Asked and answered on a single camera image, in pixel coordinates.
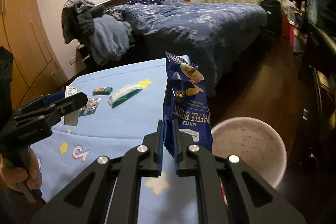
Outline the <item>left hand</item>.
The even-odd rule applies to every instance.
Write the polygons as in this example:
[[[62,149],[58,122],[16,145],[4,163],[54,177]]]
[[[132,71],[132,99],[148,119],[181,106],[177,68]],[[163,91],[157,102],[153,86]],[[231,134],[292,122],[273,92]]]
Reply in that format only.
[[[1,178],[3,182],[12,190],[21,192],[18,187],[19,182],[26,182],[30,190],[38,189],[42,185],[42,173],[34,151],[29,148],[30,164],[28,170],[21,167],[9,167],[5,165],[5,159],[1,155]]]

